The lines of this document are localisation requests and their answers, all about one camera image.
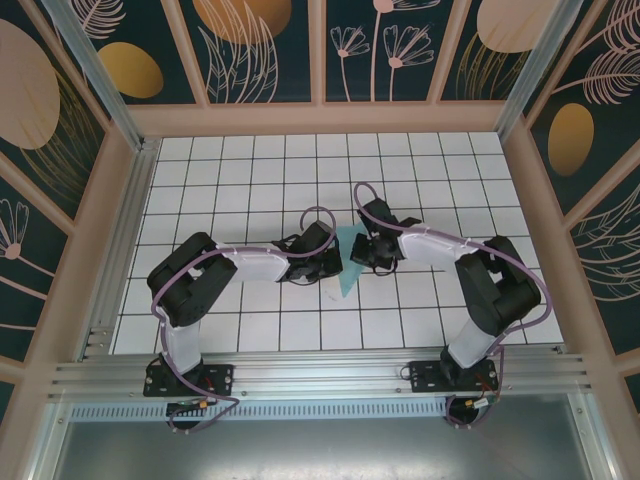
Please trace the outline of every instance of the floral illustration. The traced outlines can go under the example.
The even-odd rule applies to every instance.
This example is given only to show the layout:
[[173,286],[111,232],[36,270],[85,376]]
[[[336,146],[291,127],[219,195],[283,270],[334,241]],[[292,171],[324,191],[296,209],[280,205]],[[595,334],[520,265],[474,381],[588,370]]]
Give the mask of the floral illustration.
[[384,29],[384,48],[391,67],[391,83],[389,85],[389,101],[393,101],[393,78],[395,71],[402,67],[422,65],[433,61],[433,50],[427,50],[431,39],[427,34],[429,27],[422,29],[407,27],[398,37],[398,26]]
[[378,47],[378,32],[380,31],[380,19],[382,14],[394,11],[422,10],[435,7],[440,0],[409,1],[409,0],[373,0],[373,6],[378,12],[376,25],[373,30],[373,52],[371,55],[371,101],[376,101],[376,52]]
[[342,82],[344,84],[344,93],[347,96],[347,102],[351,101],[349,96],[349,87],[347,86],[347,77],[344,70],[344,59],[368,53],[370,47],[365,43],[365,35],[362,33],[362,27],[347,27],[342,32],[340,27],[331,29],[331,41],[336,47],[336,52],[340,57],[340,66],[342,68]]
[[[50,277],[54,274],[33,262],[30,262],[22,256],[22,243],[27,231],[29,222],[29,207],[22,202],[16,204],[15,212],[11,208],[9,201],[4,198],[0,200],[0,266],[6,261],[21,261],[35,270],[44,273]],[[0,276],[0,283],[4,283],[22,293],[31,295],[32,297],[46,300],[47,295],[32,290],[24,285],[14,282],[4,276]],[[14,330],[34,330],[35,327],[22,327],[7,324],[0,324],[0,327],[11,328]]]

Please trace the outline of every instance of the black mounting plate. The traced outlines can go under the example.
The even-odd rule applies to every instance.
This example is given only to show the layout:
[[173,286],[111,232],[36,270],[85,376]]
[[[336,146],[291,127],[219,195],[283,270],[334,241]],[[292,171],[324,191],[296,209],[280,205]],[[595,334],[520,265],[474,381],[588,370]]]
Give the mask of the black mounting plate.
[[492,389],[498,389],[496,366],[489,359],[484,359],[466,370],[457,385],[451,385],[441,372],[440,360],[409,362],[403,371],[406,372],[407,369],[409,372],[408,378],[406,373],[403,378],[411,382],[411,391],[413,393],[481,392],[482,383],[478,380],[476,374],[479,374],[482,380]]
[[[194,397],[199,395],[178,381],[161,364],[149,365],[146,370],[145,397]],[[233,387],[233,365],[203,365],[200,379],[196,384],[203,390],[217,395],[231,395]]]

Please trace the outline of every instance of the purple cable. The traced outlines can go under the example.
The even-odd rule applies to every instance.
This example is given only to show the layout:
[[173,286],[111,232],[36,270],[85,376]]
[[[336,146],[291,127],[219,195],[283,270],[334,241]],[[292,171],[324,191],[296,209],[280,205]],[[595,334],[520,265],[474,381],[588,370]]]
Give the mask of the purple cable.
[[173,429],[174,432],[181,432],[181,433],[184,433],[185,435],[188,435],[189,432],[197,432],[199,430],[204,430],[205,428],[207,428],[207,427],[211,426],[213,423],[215,423],[220,417],[222,417],[223,415],[226,415],[230,410],[235,408],[240,403],[240,400],[238,400],[237,398],[234,398],[234,397],[227,397],[225,395],[217,395],[217,394],[208,392],[208,391],[206,391],[206,390],[204,390],[204,389],[192,384],[191,382],[189,382],[178,371],[178,368],[176,367],[175,362],[171,358],[171,355],[169,354],[169,350],[167,348],[167,329],[165,328],[166,323],[167,323],[167,317],[164,315],[164,313],[161,310],[158,309],[158,304],[160,303],[160,299],[167,292],[167,290],[169,290],[169,288],[171,288],[173,286],[173,284],[176,283],[178,281],[178,279],[180,279],[190,269],[192,269],[193,267],[195,267],[199,263],[203,262],[204,260],[206,260],[208,258],[211,258],[211,257],[214,257],[216,255],[222,255],[222,254],[225,254],[225,253],[234,254],[234,253],[238,253],[238,252],[256,252],[256,253],[265,253],[266,252],[266,253],[269,253],[271,255],[284,257],[284,258],[307,258],[307,257],[312,257],[314,255],[317,255],[318,253],[324,252],[327,248],[329,248],[331,246],[331,244],[333,243],[333,241],[334,241],[334,239],[336,237],[336,228],[337,228],[336,217],[333,215],[333,213],[331,213],[330,210],[328,210],[328,209],[326,209],[324,207],[320,207],[320,206],[310,207],[310,208],[306,209],[302,213],[302,216],[300,217],[300,230],[304,230],[304,223],[303,223],[304,222],[304,217],[307,215],[307,213],[309,213],[311,211],[326,212],[329,215],[329,217],[331,218],[331,222],[332,222],[331,234],[329,235],[328,240],[321,247],[318,247],[315,250],[312,250],[312,251],[307,252],[307,253],[283,252],[281,250],[278,250],[277,247],[274,247],[274,249],[264,248],[264,247],[248,247],[248,246],[236,247],[236,248],[231,248],[231,247],[229,247],[229,248],[218,248],[216,250],[212,250],[211,252],[207,252],[207,253],[204,253],[204,254],[200,255],[198,258],[196,258],[195,260],[189,262],[187,265],[182,267],[182,269],[180,269],[180,271],[178,271],[173,277],[171,277],[171,279],[166,284],[163,285],[163,287],[158,291],[156,296],[153,298],[153,301],[151,302],[151,313],[158,320],[160,320],[160,340],[162,342],[162,352],[163,352],[163,355],[164,355],[164,359],[167,362],[167,365],[169,366],[169,368],[171,369],[173,374],[176,376],[176,378],[178,380],[180,380],[180,382],[182,384],[186,385],[187,387],[189,387],[194,392],[201,394],[205,398],[212,398],[212,399],[215,399],[215,400],[224,400],[224,401],[227,401],[227,402],[231,402],[231,405],[226,407],[224,410],[222,410],[220,413],[218,413],[211,420],[208,420],[207,422],[201,422],[198,425],[196,425],[195,427],[193,427],[191,429],[187,429],[187,430],[179,430],[179,429],[177,429],[175,427],[175,425],[173,423],[173,419],[175,418],[175,416],[178,413],[180,413],[180,411],[177,411],[174,415],[172,415],[169,418],[169,425],[171,426],[171,428]]
[[[486,245],[484,245],[483,243],[478,243],[478,242],[474,242],[473,240],[471,240],[470,238],[468,239],[464,239],[464,238],[460,238],[457,237],[455,235],[451,235],[449,233],[446,232],[441,232],[439,230],[435,230],[432,228],[427,228],[425,229],[421,229],[421,228],[416,228],[416,227],[400,227],[398,225],[392,225],[390,223],[387,222],[383,222],[382,220],[378,220],[377,218],[375,218],[373,215],[371,215],[369,212],[367,212],[364,208],[362,208],[362,203],[360,202],[360,199],[358,198],[358,188],[360,187],[367,187],[369,189],[369,191],[371,191],[371,193],[373,194],[373,196],[375,198],[379,198],[378,197],[378,193],[376,192],[376,190],[368,183],[366,182],[358,182],[356,183],[354,189],[353,189],[353,199],[358,207],[358,210],[360,211],[360,213],[362,213],[365,217],[367,217],[369,220],[371,220],[374,223],[377,223],[378,225],[381,225],[383,227],[389,228],[391,230],[396,230],[398,232],[408,232],[408,233],[421,233],[424,235],[433,235],[435,237],[440,237],[440,238],[444,238],[445,240],[449,240],[452,242],[457,242],[460,243],[462,245],[468,245],[472,248],[477,248],[478,250],[483,250],[491,255],[494,255],[496,257],[502,258],[503,260],[509,262],[510,264],[514,265],[515,267],[517,267],[519,270],[521,270],[522,272],[524,272],[528,277],[530,277],[535,283],[536,285],[538,285],[538,287],[540,288],[540,290],[542,291],[542,293],[544,294],[546,300],[547,300],[547,305],[546,305],[546,309],[545,311],[542,313],[542,315],[540,315],[540,317],[536,318],[535,320],[532,320],[531,322],[527,322],[526,324],[521,324],[521,325],[516,325],[510,328],[507,328],[500,336],[498,336],[498,338],[496,338],[495,342],[493,342],[491,344],[491,346],[489,347],[489,349],[487,350],[489,352],[489,355],[495,355],[496,353],[500,353],[500,376],[498,379],[498,394],[500,393],[500,389],[502,388],[502,378],[503,378],[503,367],[504,367],[504,347],[501,345],[502,341],[506,338],[507,335],[509,335],[510,333],[513,332],[517,332],[518,330],[524,330],[526,328],[530,328],[533,327],[534,325],[538,325],[542,322],[544,322],[549,315],[551,315],[551,312],[553,310],[553,303],[551,300],[551,294],[549,293],[549,289],[547,288],[547,286],[544,284],[544,282],[542,280],[540,280],[538,278],[538,276],[533,273],[529,268],[527,268],[522,262],[518,261],[517,259],[513,258],[510,255],[507,255],[505,253],[502,253],[494,248],[491,247],[487,247]],[[461,425],[460,422],[458,422],[456,419],[454,419],[453,417],[451,417],[451,415],[449,414],[449,410],[451,408],[451,404],[453,403],[453,400],[456,398],[455,395],[453,395],[452,397],[449,397],[447,399],[447,404],[445,407],[445,419],[447,421],[447,423],[449,423],[450,425]],[[487,411],[487,413],[485,413],[479,420],[477,420],[476,422],[473,422],[474,426],[477,426],[479,424],[481,424],[482,422],[484,422],[486,420],[486,418],[489,415],[489,412],[491,411],[491,407],[489,407],[489,411]]]

